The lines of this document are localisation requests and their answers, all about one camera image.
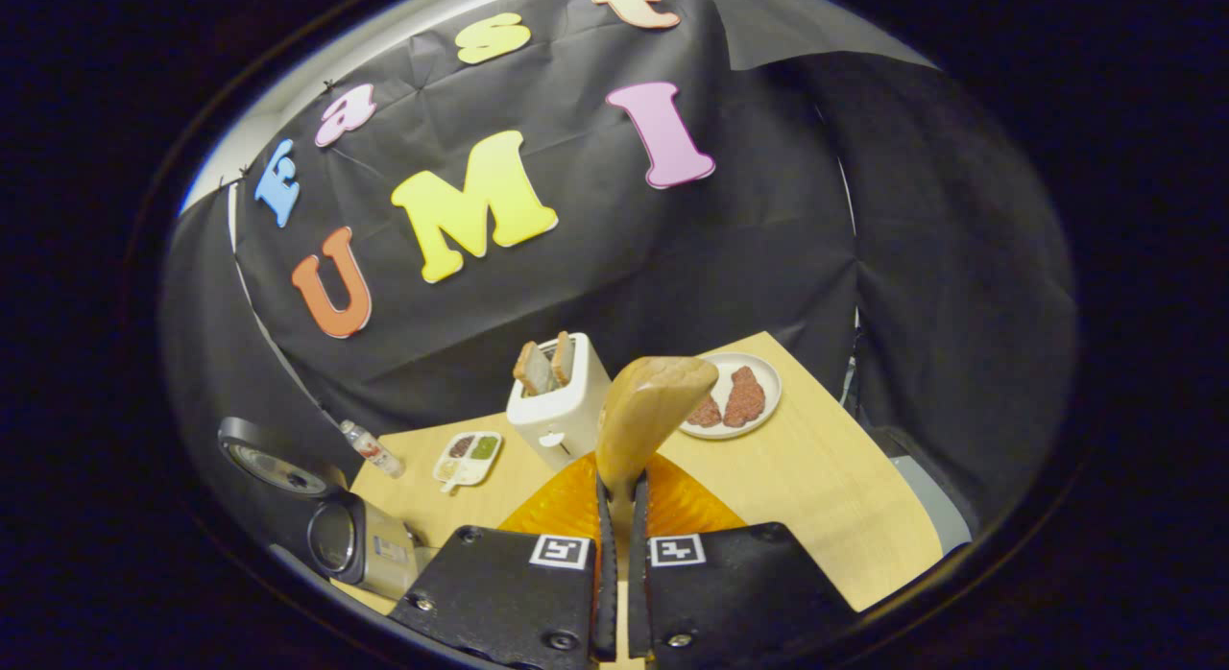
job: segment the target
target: plate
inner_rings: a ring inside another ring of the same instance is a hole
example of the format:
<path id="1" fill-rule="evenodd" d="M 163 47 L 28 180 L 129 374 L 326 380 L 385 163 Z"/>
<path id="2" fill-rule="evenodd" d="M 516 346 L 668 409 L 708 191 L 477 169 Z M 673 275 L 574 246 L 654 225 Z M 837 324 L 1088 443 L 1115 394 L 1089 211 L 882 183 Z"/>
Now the plate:
<path id="1" fill-rule="evenodd" d="M 699 358 L 715 365 L 719 372 L 717 386 L 713 387 L 712 395 L 713 401 L 717 402 L 717 407 L 721 409 L 721 417 L 725 417 L 725 402 L 730 398 L 730 388 L 734 387 L 734 381 L 730 376 L 744 365 L 751 369 L 751 372 L 756 376 L 756 381 L 764 388 L 764 412 L 760 414 L 760 418 L 741 428 L 730 428 L 724 422 L 712 425 L 712 428 L 701 428 L 685 420 L 678 427 L 680 430 L 694 438 L 728 440 L 739 435 L 746 435 L 751 430 L 763 425 L 764 420 L 768 420 L 768 417 L 777 411 L 777 403 L 780 401 L 780 375 L 777 374 L 775 368 L 768 364 L 768 360 L 747 353 L 713 353 Z"/>
<path id="2" fill-rule="evenodd" d="M 469 441 L 469 446 L 466 447 L 465 454 L 461 456 L 449 456 L 449 450 L 452 449 L 461 438 L 472 436 L 473 440 Z M 484 459 L 476 459 L 473 456 L 474 450 L 482 444 L 484 438 L 495 439 L 494 446 L 489 450 L 490 455 Z M 431 477 L 439 482 L 447 483 L 456 476 L 457 486 L 478 486 L 483 478 L 487 477 L 487 472 L 490 471 L 490 465 L 495 462 L 495 457 L 499 456 L 500 447 L 504 446 L 504 438 L 499 433 L 493 433 L 489 430 L 469 430 L 468 433 L 457 433 L 454 435 L 449 444 L 445 445 L 444 451 L 440 452 L 440 459 L 435 461 L 435 470 L 431 472 Z"/>

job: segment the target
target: foam letter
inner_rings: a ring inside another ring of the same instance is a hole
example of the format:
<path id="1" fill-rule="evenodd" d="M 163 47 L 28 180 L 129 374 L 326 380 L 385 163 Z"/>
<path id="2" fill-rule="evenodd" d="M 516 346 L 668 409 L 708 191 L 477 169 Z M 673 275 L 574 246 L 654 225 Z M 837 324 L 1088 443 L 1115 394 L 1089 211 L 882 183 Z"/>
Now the foam letter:
<path id="1" fill-rule="evenodd" d="M 273 209 L 273 214 L 278 215 L 279 229 L 286 225 L 290 210 L 299 199 L 299 183 L 286 184 L 286 181 L 295 177 L 295 162 L 286 157 L 293 146 L 293 140 L 281 140 L 273 152 L 273 159 L 264 167 L 259 183 L 256 184 L 256 199 L 264 200 Z"/>
<path id="2" fill-rule="evenodd" d="M 457 58 L 469 65 L 515 52 L 530 41 L 530 28 L 521 26 L 521 15 L 504 12 L 481 20 L 457 34 Z"/>
<path id="3" fill-rule="evenodd" d="M 469 254 L 487 254 L 487 208 L 495 215 L 495 245 L 509 247 L 554 229 L 559 218 L 543 207 L 525 175 L 515 130 L 488 136 L 469 150 L 465 191 L 423 171 L 392 192 L 392 204 L 406 210 L 423 250 L 423 279 L 442 280 L 465 267 L 465 258 L 444 242 L 446 232 Z"/>
<path id="4" fill-rule="evenodd" d="M 645 181 L 662 189 L 698 181 L 717 168 L 717 162 L 696 150 L 673 97 L 678 92 L 670 82 L 645 82 L 614 90 L 606 103 L 618 106 L 630 116 L 644 150 L 649 152 Z"/>
<path id="5" fill-rule="evenodd" d="M 350 250 L 351 231 L 349 226 L 342 226 L 324 238 L 324 254 L 332 257 L 337 263 L 337 270 L 342 273 L 342 283 L 350 294 L 350 306 L 345 310 L 337 310 L 328 294 L 324 293 L 324 284 L 320 280 L 320 258 L 307 256 L 306 259 L 295 267 L 290 275 L 290 283 L 304 294 L 307 301 L 307 310 L 316 320 L 316 326 L 322 332 L 334 339 L 345 339 L 359 329 L 367 326 L 371 320 L 371 291 L 363 279 L 359 263 L 354 259 L 354 251 Z"/>
<path id="6" fill-rule="evenodd" d="M 358 85 L 358 87 L 343 93 L 342 98 L 328 104 L 324 116 L 320 117 L 324 124 L 316 133 L 316 146 L 327 148 L 337 141 L 342 133 L 356 130 L 366 123 L 376 112 L 376 104 L 371 101 L 375 91 L 374 85 Z"/>
<path id="7" fill-rule="evenodd" d="M 658 12 L 649 4 L 660 0 L 594 0 L 595 4 L 607 4 L 614 10 L 614 15 L 628 25 L 644 27 L 645 30 L 666 30 L 678 25 L 678 15 L 672 12 Z"/>

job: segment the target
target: meat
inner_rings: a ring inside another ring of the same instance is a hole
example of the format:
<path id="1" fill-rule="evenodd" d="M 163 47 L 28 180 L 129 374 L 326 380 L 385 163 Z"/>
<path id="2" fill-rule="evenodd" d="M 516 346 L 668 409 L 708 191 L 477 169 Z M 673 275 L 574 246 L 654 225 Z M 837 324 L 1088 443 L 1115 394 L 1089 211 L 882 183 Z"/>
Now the meat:
<path id="1" fill-rule="evenodd" d="M 730 380 L 734 387 L 730 390 L 730 400 L 725 402 L 724 423 L 730 428 L 741 428 L 764 412 L 764 388 L 746 365 L 735 370 Z"/>
<path id="2" fill-rule="evenodd" d="M 692 425 L 699 425 L 701 428 L 712 428 L 721 422 L 721 409 L 717 407 L 717 402 L 713 401 L 713 395 L 708 395 L 704 403 L 699 404 L 699 408 L 687 417 L 687 420 Z"/>
<path id="3" fill-rule="evenodd" d="M 465 456 L 465 452 L 469 449 L 471 444 L 473 444 L 473 435 L 461 438 L 457 440 L 457 444 L 452 445 L 452 449 L 449 450 L 449 456 Z"/>

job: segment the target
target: bottle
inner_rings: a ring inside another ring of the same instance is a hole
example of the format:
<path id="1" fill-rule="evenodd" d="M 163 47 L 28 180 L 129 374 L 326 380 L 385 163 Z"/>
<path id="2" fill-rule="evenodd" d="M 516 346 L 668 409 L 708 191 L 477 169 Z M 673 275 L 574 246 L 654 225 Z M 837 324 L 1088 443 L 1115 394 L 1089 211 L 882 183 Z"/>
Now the bottle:
<path id="1" fill-rule="evenodd" d="M 342 420 L 340 429 L 342 434 L 345 435 L 345 441 L 350 443 L 354 451 L 379 466 L 388 476 L 399 478 L 406 472 L 406 465 L 393 456 L 388 451 L 388 447 L 383 446 L 371 433 L 366 432 L 361 425 L 355 425 L 354 420 Z"/>

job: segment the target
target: bread slice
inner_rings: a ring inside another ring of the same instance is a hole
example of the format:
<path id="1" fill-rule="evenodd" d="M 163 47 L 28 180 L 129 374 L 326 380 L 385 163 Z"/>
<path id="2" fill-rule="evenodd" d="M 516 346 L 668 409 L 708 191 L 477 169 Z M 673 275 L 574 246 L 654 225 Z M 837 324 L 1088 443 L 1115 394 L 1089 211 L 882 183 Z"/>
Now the bread slice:
<path id="1" fill-rule="evenodd" d="M 567 332 L 559 332 L 559 341 L 554 345 L 554 358 L 551 359 L 551 371 L 559 386 L 565 387 L 571 381 L 571 363 L 576 358 L 576 344 Z"/>
<path id="2" fill-rule="evenodd" d="M 544 395 L 556 388 L 554 377 L 551 374 L 551 361 L 546 358 L 535 342 L 525 342 L 521 347 L 521 355 L 512 368 L 512 377 L 525 386 L 527 397 Z"/>

